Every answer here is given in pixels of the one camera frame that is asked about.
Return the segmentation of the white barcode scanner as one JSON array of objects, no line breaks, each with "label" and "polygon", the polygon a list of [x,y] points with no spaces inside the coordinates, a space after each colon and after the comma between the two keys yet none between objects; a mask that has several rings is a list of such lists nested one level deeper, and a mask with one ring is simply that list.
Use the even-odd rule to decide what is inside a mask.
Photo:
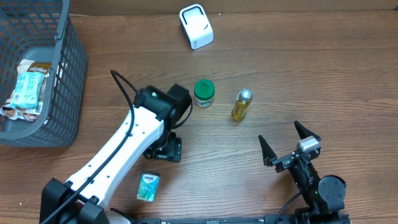
[{"label": "white barcode scanner", "polygon": [[181,9],[179,19],[183,33],[193,50],[212,43],[213,29],[202,5],[192,4]]}]

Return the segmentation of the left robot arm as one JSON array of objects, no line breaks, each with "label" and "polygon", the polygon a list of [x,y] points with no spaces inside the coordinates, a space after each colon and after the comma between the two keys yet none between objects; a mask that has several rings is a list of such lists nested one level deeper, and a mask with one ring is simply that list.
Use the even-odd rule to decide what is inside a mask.
[{"label": "left robot arm", "polygon": [[98,153],[66,182],[51,179],[42,191],[41,223],[134,223],[108,205],[124,176],[147,150],[174,145],[171,129],[192,104],[189,90],[175,84],[162,92],[137,92],[123,124]]}]

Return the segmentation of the Kleenex pocket tissue pack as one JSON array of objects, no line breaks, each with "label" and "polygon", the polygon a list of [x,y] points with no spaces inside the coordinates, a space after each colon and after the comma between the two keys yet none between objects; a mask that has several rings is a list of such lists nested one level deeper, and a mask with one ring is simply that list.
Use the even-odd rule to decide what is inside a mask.
[{"label": "Kleenex pocket tissue pack", "polygon": [[160,177],[158,175],[142,174],[137,190],[137,199],[146,202],[154,202],[159,181]]}]

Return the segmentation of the yellow dish soap bottle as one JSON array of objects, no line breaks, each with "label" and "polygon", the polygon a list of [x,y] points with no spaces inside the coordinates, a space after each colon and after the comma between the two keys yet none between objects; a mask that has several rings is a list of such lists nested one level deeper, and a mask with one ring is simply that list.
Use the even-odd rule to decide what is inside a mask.
[{"label": "yellow dish soap bottle", "polygon": [[237,97],[234,104],[234,108],[231,112],[231,116],[236,121],[242,121],[247,113],[248,106],[252,101],[252,91],[249,89],[242,89]]}]

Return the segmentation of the mint green wipes pack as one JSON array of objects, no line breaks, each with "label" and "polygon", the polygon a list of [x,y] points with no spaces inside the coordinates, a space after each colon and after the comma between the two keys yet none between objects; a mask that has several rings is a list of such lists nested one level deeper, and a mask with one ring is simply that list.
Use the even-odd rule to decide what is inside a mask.
[{"label": "mint green wipes pack", "polygon": [[36,108],[44,78],[44,74],[40,72],[22,72],[18,76],[10,106],[22,109]]}]

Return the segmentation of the grey plastic shopping basket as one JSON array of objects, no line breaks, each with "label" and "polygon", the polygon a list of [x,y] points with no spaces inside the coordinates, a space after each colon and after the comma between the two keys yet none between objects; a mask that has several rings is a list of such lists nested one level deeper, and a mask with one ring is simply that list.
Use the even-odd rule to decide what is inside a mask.
[{"label": "grey plastic shopping basket", "polygon": [[41,113],[35,121],[1,116],[1,144],[63,147],[77,135],[87,55],[61,1],[1,1],[1,104],[17,82],[24,59],[51,64]]}]

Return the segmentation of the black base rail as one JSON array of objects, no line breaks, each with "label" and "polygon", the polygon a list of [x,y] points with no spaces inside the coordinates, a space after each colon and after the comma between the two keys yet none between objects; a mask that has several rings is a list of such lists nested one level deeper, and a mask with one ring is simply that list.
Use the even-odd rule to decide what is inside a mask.
[{"label": "black base rail", "polygon": [[251,217],[251,218],[187,218],[187,219],[170,219],[161,220],[160,218],[141,218],[133,219],[127,217],[126,215],[121,215],[115,211],[110,211],[107,213],[107,218],[110,224],[136,224],[136,223],[146,223],[146,224],[274,224],[276,215],[265,215],[264,217]]}]

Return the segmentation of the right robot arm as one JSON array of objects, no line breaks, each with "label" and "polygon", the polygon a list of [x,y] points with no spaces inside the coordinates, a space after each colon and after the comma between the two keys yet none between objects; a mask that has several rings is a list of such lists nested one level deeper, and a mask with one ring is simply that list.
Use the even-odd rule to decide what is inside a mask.
[{"label": "right robot arm", "polygon": [[319,177],[312,160],[321,153],[320,136],[298,121],[294,122],[300,137],[292,153],[277,157],[263,136],[258,136],[265,166],[276,172],[288,170],[298,193],[280,209],[277,215],[266,215],[265,221],[274,223],[350,223],[345,208],[346,182],[337,175]]}]

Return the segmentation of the brown white snack bag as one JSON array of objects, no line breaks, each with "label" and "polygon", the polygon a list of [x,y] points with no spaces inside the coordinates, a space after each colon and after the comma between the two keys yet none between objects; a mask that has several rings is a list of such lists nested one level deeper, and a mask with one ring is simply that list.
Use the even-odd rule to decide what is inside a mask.
[{"label": "brown white snack bag", "polygon": [[11,120],[22,119],[25,121],[35,121],[39,118],[43,103],[44,103],[44,93],[47,83],[47,79],[50,76],[49,70],[51,68],[51,62],[38,62],[33,60],[24,59],[17,67],[18,76],[22,72],[40,72],[44,74],[44,81],[40,89],[40,96],[38,106],[32,109],[22,109],[22,108],[12,108],[10,106],[11,98],[14,94],[14,89],[11,96],[6,100],[5,104],[1,107],[1,115],[8,117]]}]

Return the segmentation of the green lid seasoning jar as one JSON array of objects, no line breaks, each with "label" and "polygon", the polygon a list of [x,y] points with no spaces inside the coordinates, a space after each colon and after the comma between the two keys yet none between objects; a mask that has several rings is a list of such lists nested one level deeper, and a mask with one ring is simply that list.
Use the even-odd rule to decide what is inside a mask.
[{"label": "green lid seasoning jar", "polygon": [[215,86],[211,80],[199,80],[194,87],[195,102],[201,108],[210,107],[214,102]]}]

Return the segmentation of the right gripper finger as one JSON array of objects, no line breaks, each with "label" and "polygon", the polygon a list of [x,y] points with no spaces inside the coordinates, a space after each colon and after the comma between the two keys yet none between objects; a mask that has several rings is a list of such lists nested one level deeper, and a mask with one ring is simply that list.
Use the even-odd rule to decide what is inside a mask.
[{"label": "right gripper finger", "polygon": [[274,161],[277,159],[275,152],[272,150],[270,145],[262,135],[258,135],[258,139],[261,145],[263,163],[265,166],[273,166]]},{"label": "right gripper finger", "polygon": [[294,121],[294,126],[298,132],[298,135],[300,136],[300,139],[303,140],[305,138],[308,138],[310,136],[313,136],[317,141],[321,141],[322,138],[318,136],[317,134],[313,133],[309,129],[307,129],[304,125],[302,125],[298,121]]}]

